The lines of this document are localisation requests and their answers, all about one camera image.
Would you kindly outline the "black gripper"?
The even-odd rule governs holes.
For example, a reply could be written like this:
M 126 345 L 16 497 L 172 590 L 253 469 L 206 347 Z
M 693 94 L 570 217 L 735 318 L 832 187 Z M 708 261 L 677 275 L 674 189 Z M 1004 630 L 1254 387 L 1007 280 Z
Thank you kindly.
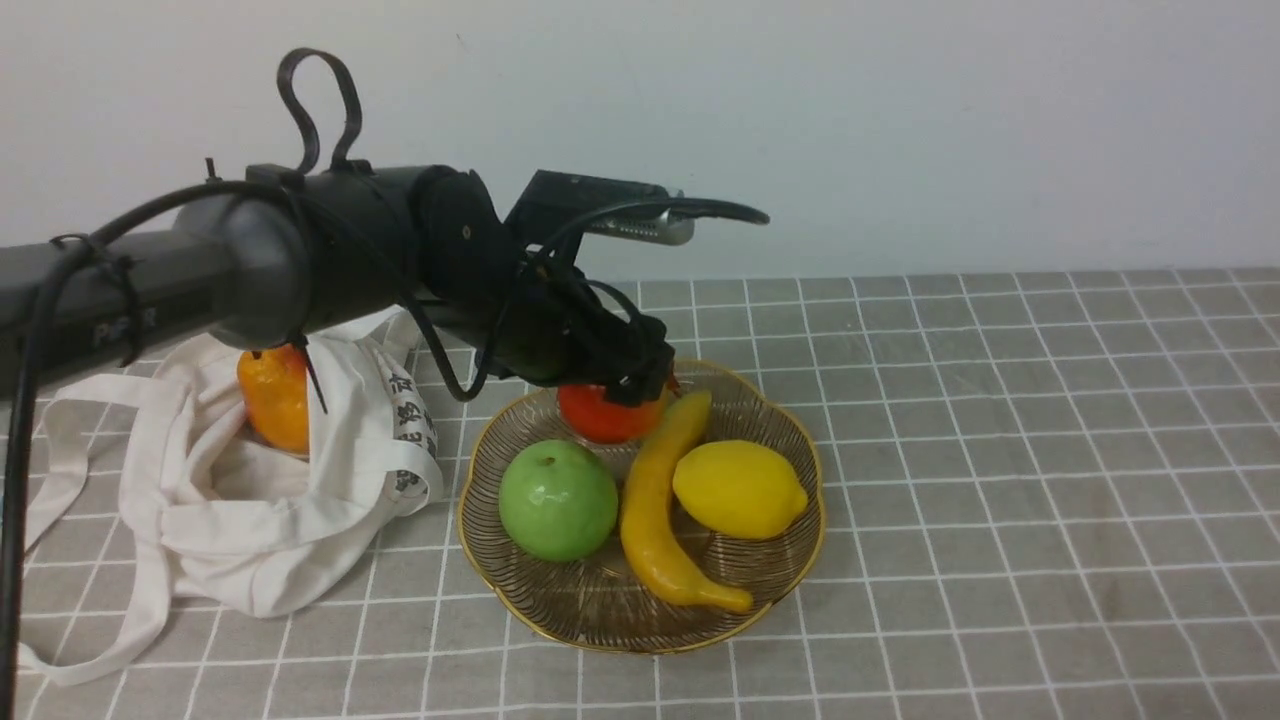
M 576 269 L 525 264 L 483 331 L 475 363 L 481 378 L 598 386 L 605 401 L 639 407 L 657 401 L 672 375 L 666 324 Z

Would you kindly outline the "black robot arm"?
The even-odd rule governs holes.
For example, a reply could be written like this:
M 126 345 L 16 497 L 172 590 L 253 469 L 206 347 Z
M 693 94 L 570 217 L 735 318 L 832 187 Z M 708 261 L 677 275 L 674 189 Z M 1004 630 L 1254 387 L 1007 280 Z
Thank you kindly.
M 297 345 L 404 309 L 436 355 L 475 348 L 490 378 L 598 386 L 657 398 L 675 351 L 666 324 L 576 268 L 585 234 L 685 222 L 654 184 L 538 172 L 507 218 L 483 179 L 449 167 L 347 167 L 303 177 L 252 167 L 88 233 L 3 250 L 3 400 L 207 332 L 239 350 Z

